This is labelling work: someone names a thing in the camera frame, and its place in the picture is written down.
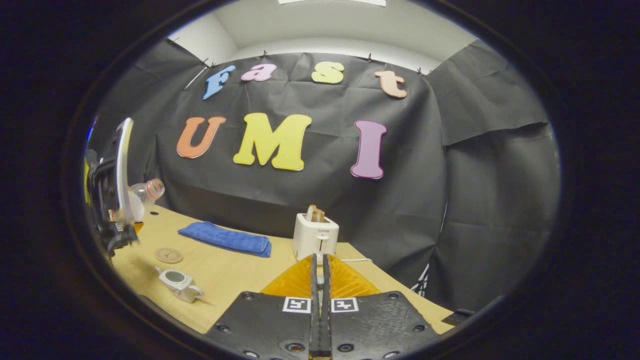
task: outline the orange letter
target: orange letter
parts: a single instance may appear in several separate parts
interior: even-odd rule
[[[396,76],[391,70],[376,71],[373,73],[380,77],[382,90],[393,97],[405,97],[406,91],[398,89],[398,83],[404,83],[404,78]]]
[[[207,127],[207,132],[204,134],[202,141],[197,146],[191,146],[191,139],[193,134],[195,134],[198,125],[204,122],[203,117],[191,117],[187,119],[187,124],[182,130],[182,134],[178,139],[178,146],[176,146],[176,150],[178,150],[178,155],[183,158],[195,159],[200,155],[204,154],[205,151],[211,145],[213,141],[213,136],[216,134],[216,130],[218,130],[218,126],[226,121],[225,118],[216,116],[209,118],[209,127]]]

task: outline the bottle cap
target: bottle cap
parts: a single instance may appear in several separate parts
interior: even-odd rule
[[[147,195],[149,195],[149,199],[154,202],[157,199],[160,199],[160,197],[164,194],[164,184],[160,179],[151,179],[147,181],[145,188],[147,189]]]

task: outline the ceiling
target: ceiling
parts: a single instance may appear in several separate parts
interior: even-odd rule
[[[349,1],[240,0],[214,12],[237,47],[294,38],[335,37],[392,45],[444,61],[476,37],[407,0],[387,7]]]

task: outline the letter m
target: letter m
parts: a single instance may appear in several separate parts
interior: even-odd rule
[[[265,113],[251,113],[244,117],[246,130],[240,144],[240,151],[234,155],[234,163],[251,165],[255,160],[253,145],[258,155],[260,165],[269,161],[273,152],[278,148],[278,154],[271,160],[275,168],[300,171],[305,167],[300,158],[302,151],[302,137],[311,118],[306,115],[289,115],[278,126],[271,130],[271,124]]]

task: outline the white wall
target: white wall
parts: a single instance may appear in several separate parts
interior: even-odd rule
[[[391,63],[412,70],[421,68],[425,74],[441,63],[423,54],[399,47],[348,38],[298,38],[268,42],[240,49],[230,55],[227,61],[261,56],[265,50],[268,54],[332,53],[359,56],[361,58],[366,58],[371,53],[373,60]]]
[[[213,12],[205,14],[181,27],[168,37],[175,40],[200,60],[223,63],[237,52],[238,46]]]

